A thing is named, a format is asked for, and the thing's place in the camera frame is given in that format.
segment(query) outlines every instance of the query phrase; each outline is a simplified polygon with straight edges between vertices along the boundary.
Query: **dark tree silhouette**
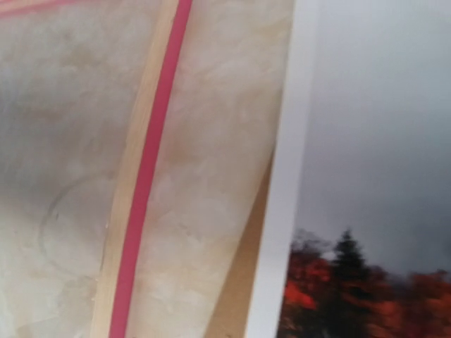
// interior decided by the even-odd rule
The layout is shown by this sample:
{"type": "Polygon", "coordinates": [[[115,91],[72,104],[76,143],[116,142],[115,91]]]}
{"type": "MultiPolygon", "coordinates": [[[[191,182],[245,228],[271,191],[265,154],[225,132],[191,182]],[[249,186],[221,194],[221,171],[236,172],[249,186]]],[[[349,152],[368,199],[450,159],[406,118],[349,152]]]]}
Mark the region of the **dark tree silhouette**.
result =
{"type": "Polygon", "coordinates": [[[366,338],[372,298],[367,290],[369,269],[350,230],[341,236],[335,255],[331,296],[324,308],[327,331],[336,338],[366,338]]]}
{"type": "Polygon", "coordinates": [[[302,252],[309,256],[315,256],[315,258],[330,251],[332,248],[333,246],[330,242],[305,229],[296,230],[291,244],[293,252],[302,252]]]}

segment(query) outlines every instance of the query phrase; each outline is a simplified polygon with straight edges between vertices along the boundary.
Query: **evergreen tree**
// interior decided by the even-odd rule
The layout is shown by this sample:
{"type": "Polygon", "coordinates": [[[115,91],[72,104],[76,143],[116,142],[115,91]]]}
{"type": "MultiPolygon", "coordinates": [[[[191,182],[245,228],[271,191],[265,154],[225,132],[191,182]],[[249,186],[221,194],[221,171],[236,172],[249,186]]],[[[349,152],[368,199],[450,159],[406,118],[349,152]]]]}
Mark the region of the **evergreen tree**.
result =
{"type": "Polygon", "coordinates": [[[326,327],[334,338],[367,338],[366,321],[371,294],[366,286],[369,269],[350,230],[335,247],[331,294],[325,306],[326,327]]]}

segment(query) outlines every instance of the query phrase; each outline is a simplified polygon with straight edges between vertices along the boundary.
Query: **tan strip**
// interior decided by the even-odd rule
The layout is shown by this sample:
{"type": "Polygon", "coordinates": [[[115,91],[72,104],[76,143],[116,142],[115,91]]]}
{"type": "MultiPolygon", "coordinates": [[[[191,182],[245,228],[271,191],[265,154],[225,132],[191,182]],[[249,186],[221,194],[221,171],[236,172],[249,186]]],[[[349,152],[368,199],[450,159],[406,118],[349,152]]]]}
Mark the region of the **tan strip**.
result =
{"type": "Polygon", "coordinates": [[[205,338],[242,338],[245,334],[255,269],[259,256],[260,237],[266,210],[269,162],[240,244],[223,286],[205,338]]]}
{"type": "Polygon", "coordinates": [[[108,338],[109,336],[116,284],[135,183],[140,168],[155,91],[177,7],[178,0],[163,0],[161,2],[149,56],[133,108],[113,198],[101,274],[97,283],[91,338],[108,338]]]}

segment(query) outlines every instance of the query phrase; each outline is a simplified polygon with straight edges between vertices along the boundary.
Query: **printed photo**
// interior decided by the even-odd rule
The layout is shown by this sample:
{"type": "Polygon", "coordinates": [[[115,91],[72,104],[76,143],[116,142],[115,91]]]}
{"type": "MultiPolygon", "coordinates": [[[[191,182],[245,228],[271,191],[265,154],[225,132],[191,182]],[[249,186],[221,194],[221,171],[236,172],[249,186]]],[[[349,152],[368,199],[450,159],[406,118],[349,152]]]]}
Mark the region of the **printed photo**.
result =
{"type": "Polygon", "coordinates": [[[277,338],[451,337],[451,6],[429,2],[321,7],[277,338]]]}

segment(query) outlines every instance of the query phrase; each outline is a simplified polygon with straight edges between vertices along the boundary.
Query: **cream marble texture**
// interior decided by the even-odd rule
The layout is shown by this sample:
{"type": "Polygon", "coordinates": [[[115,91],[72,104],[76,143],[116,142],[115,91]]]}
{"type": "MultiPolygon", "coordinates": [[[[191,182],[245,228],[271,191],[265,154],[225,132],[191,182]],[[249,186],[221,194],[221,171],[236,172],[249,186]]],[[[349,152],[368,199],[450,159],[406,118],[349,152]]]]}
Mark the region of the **cream marble texture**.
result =
{"type": "Polygon", "coordinates": [[[292,6],[194,0],[148,204],[129,338],[204,334],[274,144],[292,6]]]}
{"type": "Polygon", "coordinates": [[[0,19],[0,338],[87,337],[158,1],[0,19]]]}
{"type": "MultiPolygon", "coordinates": [[[[157,0],[0,20],[0,338],[85,338],[157,0]]],[[[292,0],[194,0],[128,338],[200,338],[273,147],[292,0]]]]}

